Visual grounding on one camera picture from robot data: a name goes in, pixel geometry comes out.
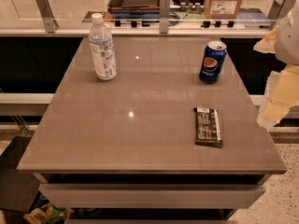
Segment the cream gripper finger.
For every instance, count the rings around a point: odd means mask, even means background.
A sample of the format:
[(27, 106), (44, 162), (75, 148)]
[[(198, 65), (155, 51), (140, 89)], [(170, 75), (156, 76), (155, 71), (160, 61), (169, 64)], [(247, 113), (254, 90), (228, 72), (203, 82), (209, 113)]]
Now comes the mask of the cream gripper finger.
[(276, 26), (266, 37), (257, 42), (253, 49), (261, 53), (275, 54), (275, 42), (277, 38), (278, 27)]
[(287, 64), (281, 72), (272, 71), (267, 79), (257, 123), (270, 130), (299, 102), (299, 66)]

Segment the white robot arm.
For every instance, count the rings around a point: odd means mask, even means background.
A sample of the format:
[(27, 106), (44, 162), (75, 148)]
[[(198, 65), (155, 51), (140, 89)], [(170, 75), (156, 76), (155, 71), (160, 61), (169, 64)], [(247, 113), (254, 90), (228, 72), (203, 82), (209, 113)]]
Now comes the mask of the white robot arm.
[(286, 64), (281, 72), (271, 72), (259, 108), (257, 123), (270, 130), (299, 102), (299, 1), (253, 49), (273, 53)]

